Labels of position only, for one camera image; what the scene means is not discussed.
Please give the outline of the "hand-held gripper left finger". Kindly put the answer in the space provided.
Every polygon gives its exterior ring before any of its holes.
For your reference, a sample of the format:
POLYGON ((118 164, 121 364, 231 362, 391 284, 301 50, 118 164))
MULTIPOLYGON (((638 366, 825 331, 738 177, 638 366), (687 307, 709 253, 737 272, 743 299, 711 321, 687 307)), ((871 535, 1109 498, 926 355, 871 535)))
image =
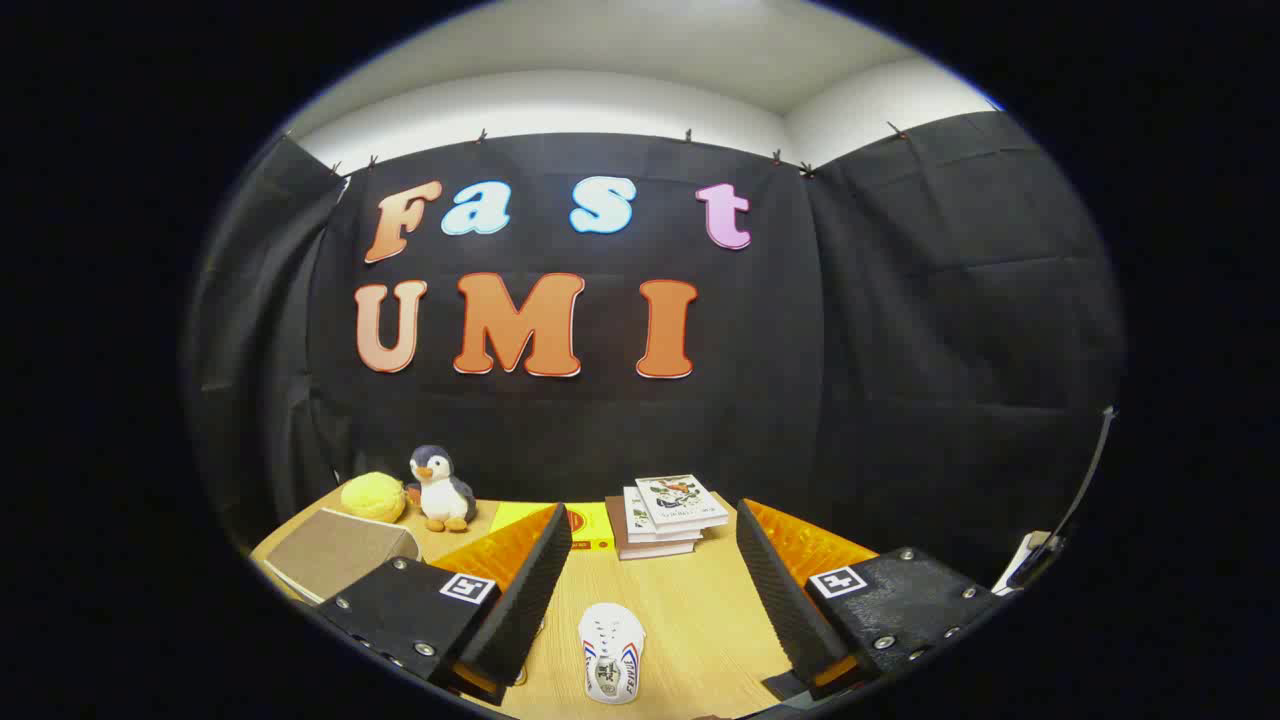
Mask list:
POLYGON ((500 705, 572 544, 553 503, 433 562, 396 556, 316 607, 324 625, 443 691, 500 705))

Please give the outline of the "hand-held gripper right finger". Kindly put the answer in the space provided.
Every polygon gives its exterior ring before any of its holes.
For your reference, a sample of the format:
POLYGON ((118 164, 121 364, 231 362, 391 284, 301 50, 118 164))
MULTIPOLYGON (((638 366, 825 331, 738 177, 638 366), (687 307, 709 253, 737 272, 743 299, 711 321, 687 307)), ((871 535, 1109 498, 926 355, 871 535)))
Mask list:
POLYGON ((916 547, 877 553, 750 498, 736 542, 791 674, 817 698, 901 673, 1001 596, 916 547))

